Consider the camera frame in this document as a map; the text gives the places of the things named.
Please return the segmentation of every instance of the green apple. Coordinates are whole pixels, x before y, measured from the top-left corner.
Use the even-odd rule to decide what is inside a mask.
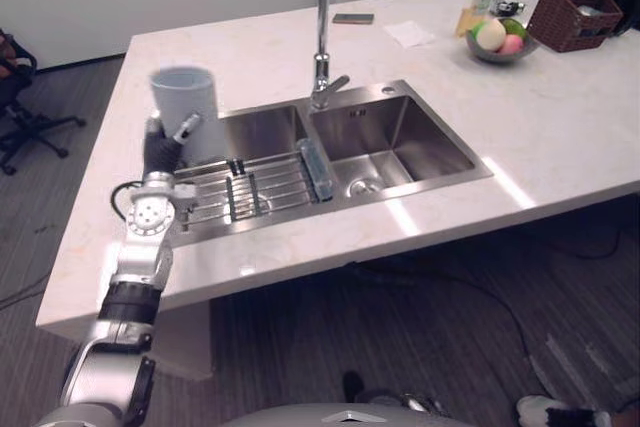
[[[507,35],[517,35],[522,40],[527,38],[527,29],[515,19],[503,19],[502,25],[504,25],[505,30],[507,31]]]
[[[482,27],[484,27],[485,24],[486,24],[485,21],[478,22],[478,24],[476,24],[476,26],[473,29],[471,29],[471,35],[473,35],[474,39],[478,37],[478,32]]]

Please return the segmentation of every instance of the smartphone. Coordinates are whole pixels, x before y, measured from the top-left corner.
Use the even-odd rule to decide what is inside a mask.
[[[373,14],[336,14],[334,24],[373,24]]]

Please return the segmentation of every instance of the white countertop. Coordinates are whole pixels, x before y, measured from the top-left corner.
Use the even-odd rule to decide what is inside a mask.
[[[537,0],[527,3],[524,19]],[[466,0],[363,0],[372,26],[330,25],[332,77],[350,87],[406,80],[494,170],[491,178],[325,214],[175,250],[162,309],[423,247],[640,190],[640,33],[599,49],[541,47],[512,66],[473,59],[453,37]],[[436,40],[403,49],[383,26],[414,20]],[[124,238],[111,189],[139,178],[149,74],[191,64],[215,76],[220,110],[309,95],[316,10],[239,19],[132,39],[37,324],[80,339],[97,312],[100,272]]]

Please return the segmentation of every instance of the gray bowl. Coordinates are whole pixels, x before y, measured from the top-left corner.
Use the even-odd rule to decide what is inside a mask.
[[[523,49],[516,54],[498,54],[496,52],[490,52],[488,50],[484,50],[482,47],[478,45],[476,38],[473,36],[470,30],[467,31],[467,45],[473,54],[479,59],[484,60],[485,62],[491,62],[492,64],[508,64],[510,62],[515,62],[516,60],[520,60],[523,57],[526,57],[531,52],[538,48],[538,43],[533,40],[533,37],[527,35],[524,39],[524,47]]]

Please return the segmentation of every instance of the double sink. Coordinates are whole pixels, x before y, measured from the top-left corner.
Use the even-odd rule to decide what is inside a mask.
[[[488,177],[478,156],[404,81],[303,98],[224,118],[231,154],[177,172],[199,186],[177,245]]]

